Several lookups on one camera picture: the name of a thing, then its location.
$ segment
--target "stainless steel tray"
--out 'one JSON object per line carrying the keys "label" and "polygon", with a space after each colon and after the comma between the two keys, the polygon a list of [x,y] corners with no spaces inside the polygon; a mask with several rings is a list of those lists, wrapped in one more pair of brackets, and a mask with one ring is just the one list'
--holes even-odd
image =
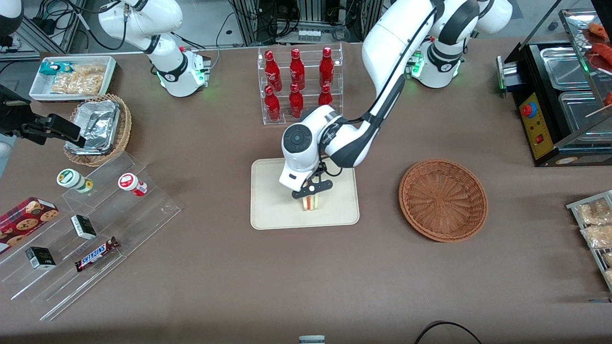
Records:
{"label": "stainless steel tray", "polygon": [[[580,128],[587,127],[595,123],[602,115],[601,112],[585,118],[586,115],[597,111],[599,106],[593,92],[563,92],[559,96],[559,103],[563,107],[565,119],[573,132]],[[612,120],[604,121],[597,127],[586,132],[579,137],[581,141],[607,141],[612,143]]]}
{"label": "stainless steel tray", "polygon": [[542,49],[540,55],[554,88],[560,91],[589,89],[584,71],[571,47]]}

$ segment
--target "black box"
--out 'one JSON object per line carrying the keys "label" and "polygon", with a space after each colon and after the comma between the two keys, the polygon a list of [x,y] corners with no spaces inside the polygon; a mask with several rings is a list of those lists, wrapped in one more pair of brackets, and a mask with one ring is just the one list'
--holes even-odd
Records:
{"label": "black box", "polygon": [[82,237],[83,239],[91,240],[95,239],[98,235],[95,232],[94,226],[91,224],[91,221],[83,215],[74,215],[70,218],[72,221],[72,226],[75,228],[76,235]]}
{"label": "black box", "polygon": [[26,256],[34,269],[51,270],[56,266],[51,252],[45,247],[30,247],[26,250]]}

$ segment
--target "brown tablecloth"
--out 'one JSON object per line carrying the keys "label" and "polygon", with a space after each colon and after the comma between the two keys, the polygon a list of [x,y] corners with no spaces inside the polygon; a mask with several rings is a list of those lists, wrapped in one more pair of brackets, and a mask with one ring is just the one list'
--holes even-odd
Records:
{"label": "brown tablecloth", "polygon": [[[428,323],[451,320],[485,343],[610,343],[612,305],[586,302],[610,294],[564,205],[612,188],[612,169],[533,167],[512,99],[496,92],[494,59],[515,44],[470,41],[444,89],[407,82],[356,168],[356,225],[275,231],[249,224],[251,164],[281,157],[283,132],[261,122],[256,49],[222,51],[211,86],[185,99],[160,87],[145,55],[114,55],[113,92],[133,115],[128,151],[185,209],[50,323],[0,291],[0,342],[297,343],[324,334],[329,344],[411,343]],[[345,115],[355,118],[375,94],[360,45],[344,49]],[[74,104],[33,108],[68,115]],[[18,142],[0,211],[31,195],[57,198],[62,168],[90,171],[61,146]],[[487,222],[466,242],[433,242],[399,210],[401,176],[433,157],[466,166],[487,191]],[[422,343],[435,340],[471,342],[451,327]]]}

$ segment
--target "white robotic arm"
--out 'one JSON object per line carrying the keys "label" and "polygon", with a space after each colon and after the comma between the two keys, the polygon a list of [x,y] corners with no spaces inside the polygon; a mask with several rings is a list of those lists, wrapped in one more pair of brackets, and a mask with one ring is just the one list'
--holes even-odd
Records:
{"label": "white robotic arm", "polygon": [[[104,10],[113,3],[100,8]],[[109,36],[125,39],[149,56],[162,86],[175,97],[185,97],[207,83],[202,56],[181,51],[168,34],[181,27],[183,13],[175,0],[123,0],[98,14]]]}
{"label": "white robotic arm", "polygon": [[[492,2],[504,4],[507,0],[395,2],[372,28],[362,47],[365,67],[376,88],[374,104],[355,120],[347,120],[325,105],[309,110],[302,122],[290,125],[281,142],[285,166],[280,183],[294,190],[294,198],[330,189],[331,181],[313,182],[315,176],[326,172],[322,152],[340,168],[360,164],[400,96],[405,66],[414,52],[420,48],[425,55],[418,80],[433,88],[447,85],[479,17],[491,18],[484,25],[489,31],[495,29],[496,20],[505,16],[510,20],[504,11],[507,7],[502,5],[502,11],[491,11]],[[512,14],[512,5],[508,5]],[[434,40],[424,42],[428,35]],[[359,128],[353,125],[359,122]]]}

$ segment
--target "empty wicker basket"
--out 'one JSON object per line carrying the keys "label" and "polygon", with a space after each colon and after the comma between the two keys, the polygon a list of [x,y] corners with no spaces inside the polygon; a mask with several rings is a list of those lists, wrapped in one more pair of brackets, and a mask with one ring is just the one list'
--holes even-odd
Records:
{"label": "empty wicker basket", "polygon": [[[125,147],[127,146],[127,142],[130,140],[130,130],[132,129],[132,115],[130,114],[130,109],[127,108],[127,105],[125,105],[121,98],[113,94],[106,94],[100,97],[87,99],[85,102],[102,102],[104,100],[112,100],[118,103],[119,106],[121,106],[119,123],[117,124],[117,134],[115,135],[113,144],[114,148],[107,155],[75,155],[67,151],[66,148],[64,148],[64,154],[73,163],[87,165],[89,167],[98,167],[110,158],[114,157],[116,154],[123,152],[125,150]],[[72,112],[72,116],[70,117],[71,121],[74,120],[76,113],[77,109]]]}
{"label": "empty wicker basket", "polygon": [[400,183],[400,207],[408,222],[430,239],[469,239],[487,218],[487,196],[465,167],[443,159],[414,164]]}

